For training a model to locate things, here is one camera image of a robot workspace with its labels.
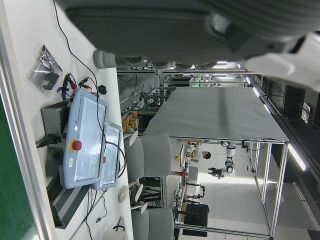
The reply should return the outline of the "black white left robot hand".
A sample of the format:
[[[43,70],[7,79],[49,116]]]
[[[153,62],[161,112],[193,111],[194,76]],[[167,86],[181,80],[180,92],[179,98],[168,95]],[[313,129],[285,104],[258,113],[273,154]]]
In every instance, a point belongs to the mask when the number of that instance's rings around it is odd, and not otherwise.
[[[317,0],[58,0],[74,26],[112,58],[159,67],[248,71],[320,89]]]

